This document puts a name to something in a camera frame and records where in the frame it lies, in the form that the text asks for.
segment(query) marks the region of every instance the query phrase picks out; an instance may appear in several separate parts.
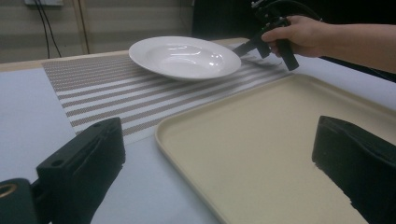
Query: wall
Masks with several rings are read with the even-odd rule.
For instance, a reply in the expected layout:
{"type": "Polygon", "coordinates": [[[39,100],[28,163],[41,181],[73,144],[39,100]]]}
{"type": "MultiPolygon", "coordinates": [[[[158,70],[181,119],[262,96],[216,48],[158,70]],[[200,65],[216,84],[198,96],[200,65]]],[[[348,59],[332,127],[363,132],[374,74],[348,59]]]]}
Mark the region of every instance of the wall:
{"type": "MultiPolygon", "coordinates": [[[[46,7],[46,13],[62,56],[82,54],[72,1],[63,7],[46,7]]],[[[51,58],[58,57],[50,42],[51,58]]],[[[23,0],[0,1],[0,63],[47,58],[46,39],[36,7],[23,0]]]]}
{"type": "MultiPolygon", "coordinates": [[[[190,35],[191,0],[64,0],[46,7],[62,56],[126,50],[141,39],[190,35]]],[[[51,44],[51,58],[58,57],[51,44]]],[[[0,63],[47,58],[44,28],[35,7],[0,0],[0,63]]]]}
{"type": "Polygon", "coordinates": [[[188,35],[180,0],[85,0],[90,53],[128,49],[141,39],[188,35]]]}

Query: beige tray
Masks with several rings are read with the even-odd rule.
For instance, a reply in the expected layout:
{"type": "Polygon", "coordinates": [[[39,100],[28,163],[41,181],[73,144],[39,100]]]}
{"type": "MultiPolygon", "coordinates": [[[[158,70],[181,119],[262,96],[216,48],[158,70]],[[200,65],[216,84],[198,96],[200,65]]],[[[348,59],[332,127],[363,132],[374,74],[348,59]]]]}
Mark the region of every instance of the beige tray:
{"type": "Polygon", "coordinates": [[[395,111],[305,76],[165,119],[156,138],[224,223],[367,223],[311,161],[320,115],[396,144],[395,111]]]}

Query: black device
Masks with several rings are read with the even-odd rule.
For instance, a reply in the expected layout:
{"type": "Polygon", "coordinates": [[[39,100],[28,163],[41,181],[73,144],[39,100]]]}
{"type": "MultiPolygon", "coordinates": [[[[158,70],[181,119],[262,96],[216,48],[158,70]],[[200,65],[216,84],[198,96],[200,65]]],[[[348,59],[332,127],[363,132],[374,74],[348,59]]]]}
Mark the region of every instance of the black device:
{"type": "MultiPolygon", "coordinates": [[[[321,21],[321,18],[317,13],[315,13],[311,8],[307,7],[306,5],[292,1],[292,0],[260,0],[257,2],[252,3],[252,8],[256,9],[255,16],[259,19],[262,23],[265,24],[260,31],[255,34],[252,38],[249,39],[248,42],[238,46],[236,49],[233,50],[236,55],[239,57],[247,54],[249,51],[253,49],[257,49],[260,53],[262,58],[267,57],[271,50],[266,43],[262,41],[262,35],[265,32],[268,32],[276,27],[283,27],[289,26],[289,21],[287,18],[282,17],[283,13],[279,10],[279,8],[283,6],[294,6],[302,10],[307,16],[321,21]]],[[[299,67],[299,64],[294,57],[293,51],[290,46],[290,42],[287,39],[279,39],[276,41],[277,47],[279,49],[279,54],[282,57],[285,65],[288,69],[294,70],[299,67]]]]}
{"type": "MultiPolygon", "coordinates": [[[[257,34],[255,34],[248,42],[238,46],[236,49],[233,50],[233,52],[239,57],[241,57],[247,54],[249,51],[253,49],[257,49],[258,52],[260,53],[260,56],[262,56],[262,58],[268,57],[268,55],[271,53],[271,50],[266,43],[262,42],[262,35],[265,32],[270,31],[276,27],[288,26],[288,25],[289,22],[286,18],[279,18],[278,21],[266,25],[257,34]]],[[[299,66],[299,64],[296,58],[294,57],[289,41],[287,39],[279,39],[276,41],[276,44],[279,48],[280,56],[282,57],[288,69],[290,71],[296,69],[299,66]]]]}
{"type": "Polygon", "coordinates": [[[0,182],[0,222],[91,223],[124,163],[120,119],[97,122],[41,162],[32,185],[0,182]]]}
{"type": "Polygon", "coordinates": [[[353,123],[322,116],[312,161],[370,224],[396,223],[396,146],[353,123]]]}

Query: striped placemat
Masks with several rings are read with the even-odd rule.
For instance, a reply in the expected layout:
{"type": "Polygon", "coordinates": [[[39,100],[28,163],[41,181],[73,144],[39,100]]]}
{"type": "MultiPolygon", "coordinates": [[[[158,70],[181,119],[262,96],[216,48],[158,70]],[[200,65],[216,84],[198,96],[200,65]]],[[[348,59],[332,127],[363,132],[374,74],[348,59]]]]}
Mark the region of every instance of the striped placemat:
{"type": "Polygon", "coordinates": [[[76,133],[97,121],[120,117],[125,144],[153,135],[166,117],[288,75],[282,67],[253,56],[245,57],[230,76],[200,82],[157,75],[128,55],[50,62],[43,67],[76,133]]]}

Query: table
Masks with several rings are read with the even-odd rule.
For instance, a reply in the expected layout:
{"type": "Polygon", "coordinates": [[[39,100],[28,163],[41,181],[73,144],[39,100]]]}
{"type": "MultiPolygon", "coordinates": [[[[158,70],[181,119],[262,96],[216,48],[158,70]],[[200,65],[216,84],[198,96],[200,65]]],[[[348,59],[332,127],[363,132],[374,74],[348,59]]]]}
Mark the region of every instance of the table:
{"type": "MultiPolygon", "coordinates": [[[[243,41],[238,38],[218,43],[243,41]]],[[[0,180],[24,177],[33,182],[36,166],[76,135],[42,63],[125,54],[126,50],[0,64],[0,180]]],[[[297,60],[298,69],[292,73],[283,69],[281,73],[316,77],[396,110],[396,83],[321,59],[297,56],[297,60]]],[[[219,223],[161,154],[152,134],[125,147],[127,162],[92,223],[219,223]]]]}

